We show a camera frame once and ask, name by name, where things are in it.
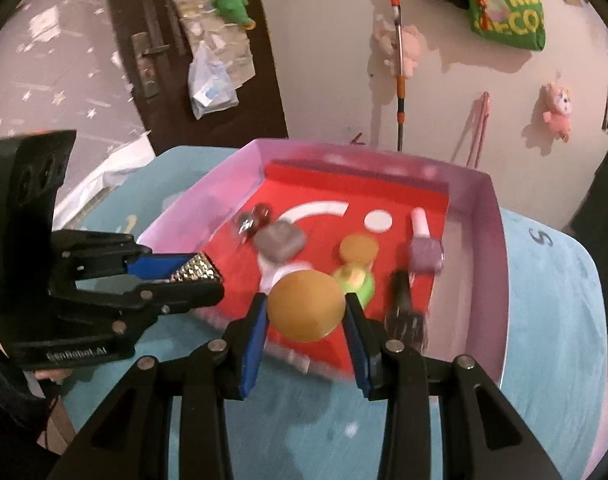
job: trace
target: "teal tablecloth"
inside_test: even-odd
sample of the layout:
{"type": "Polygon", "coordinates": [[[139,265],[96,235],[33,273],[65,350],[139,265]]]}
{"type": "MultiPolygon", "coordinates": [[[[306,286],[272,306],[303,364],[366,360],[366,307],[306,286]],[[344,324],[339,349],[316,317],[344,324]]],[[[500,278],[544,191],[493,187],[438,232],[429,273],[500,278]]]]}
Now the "teal tablecloth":
{"type": "MultiPolygon", "coordinates": [[[[114,190],[84,219],[83,227],[129,229],[138,236],[173,198],[232,152],[175,148],[164,153],[114,190]]],[[[502,220],[511,289],[502,391],[564,480],[577,480],[593,446],[606,381],[600,282],[590,256],[572,238],[510,211],[502,211],[502,220]]],[[[144,334],[136,355],[177,358],[216,335],[189,314],[163,317],[144,334]]],[[[76,428],[135,359],[75,371],[64,403],[76,428]]],[[[249,398],[226,404],[235,477],[374,479],[385,413],[384,402],[367,402],[354,384],[303,376],[265,358],[249,398]]],[[[441,434],[436,410],[432,413],[433,479],[439,479],[441,434]]],[[[171,479],[177,478],[177,422],[174,410],[171,479]]]]}

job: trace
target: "white circle sticker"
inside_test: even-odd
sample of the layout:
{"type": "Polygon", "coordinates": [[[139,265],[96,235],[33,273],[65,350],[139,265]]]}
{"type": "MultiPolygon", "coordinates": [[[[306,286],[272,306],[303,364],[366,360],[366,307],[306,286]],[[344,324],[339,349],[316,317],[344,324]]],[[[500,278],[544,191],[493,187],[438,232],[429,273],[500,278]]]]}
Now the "white circle sticker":
{"type": "Polygon", "coordinates": [[[371,233],[385,233],[392,225],[393,217],[383,209],[374,209],[364,217],[364,227],[371,233]]]}

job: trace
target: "plastic bag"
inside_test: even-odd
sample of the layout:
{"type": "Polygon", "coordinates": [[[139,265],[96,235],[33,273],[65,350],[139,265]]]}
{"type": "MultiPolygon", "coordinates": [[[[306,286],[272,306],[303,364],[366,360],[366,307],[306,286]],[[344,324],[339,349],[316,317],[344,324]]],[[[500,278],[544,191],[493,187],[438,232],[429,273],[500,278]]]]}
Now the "plastic bag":
{"type": "Polygon", "coordinates": [[[188,71],[193,113],[197,119],[204,114],[225,110],[239,104],[237,92],[222,63],[202,41],[188,71]]]}
{"type": "Polygon", "coordinates": [[[540,0],[469,0],[471,30],[487,40],[527,50],[546,44],[540,0]]]}

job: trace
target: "pink tray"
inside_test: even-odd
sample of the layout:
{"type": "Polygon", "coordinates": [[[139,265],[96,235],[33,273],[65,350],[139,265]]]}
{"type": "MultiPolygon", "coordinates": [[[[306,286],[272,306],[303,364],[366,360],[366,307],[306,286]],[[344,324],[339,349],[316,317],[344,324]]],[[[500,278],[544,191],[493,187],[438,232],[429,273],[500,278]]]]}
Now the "pink tray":
{"type": "Polygon", "coordinates": [[[157,253],[197,251],[253,195],[273,160],[448,192],[444,273],[429,305],[427,354],[472,355],[501,381],[508,334],[508,261],[491,178],[445,162],[362,146],[258,139],[184,193],[139,237],[157,253]]]}

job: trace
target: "blue gripper pad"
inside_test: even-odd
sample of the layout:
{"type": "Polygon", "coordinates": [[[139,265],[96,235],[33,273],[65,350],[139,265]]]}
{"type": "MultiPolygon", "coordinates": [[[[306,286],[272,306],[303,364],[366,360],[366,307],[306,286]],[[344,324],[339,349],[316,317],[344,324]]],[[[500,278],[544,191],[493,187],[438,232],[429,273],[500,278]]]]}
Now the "blue gripper pad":
{"type": "Polygon", "coordinates": [[[170,275],[195,254],[150,254],[140,256],[126,266],[129,274],[140,280],[167,280],[170,275]]]}
{"type": "Polygon", "coordinates": [[[370,383],[369,359],[366,348],[359,336],[357,322],[349,301],[346,301],[346,313],[344,313],[341,324],[343,325],[344,335],[346,337],[346,342],[348,343],[348,351],[351,354],[357,387],[362,391],[364,397],[368,399],[373,387],[370,383]]]}
{"type": "Polygon", "coordinates": [[[242,373],[239,381],[239,393],[245,399],[255,387],[257,373],[260,369],[261,353],[266,343],[268,317],[266,315],[266,298],[261,301],[259,312],[248,338],[248,345],[242,358],[242,373]]]}

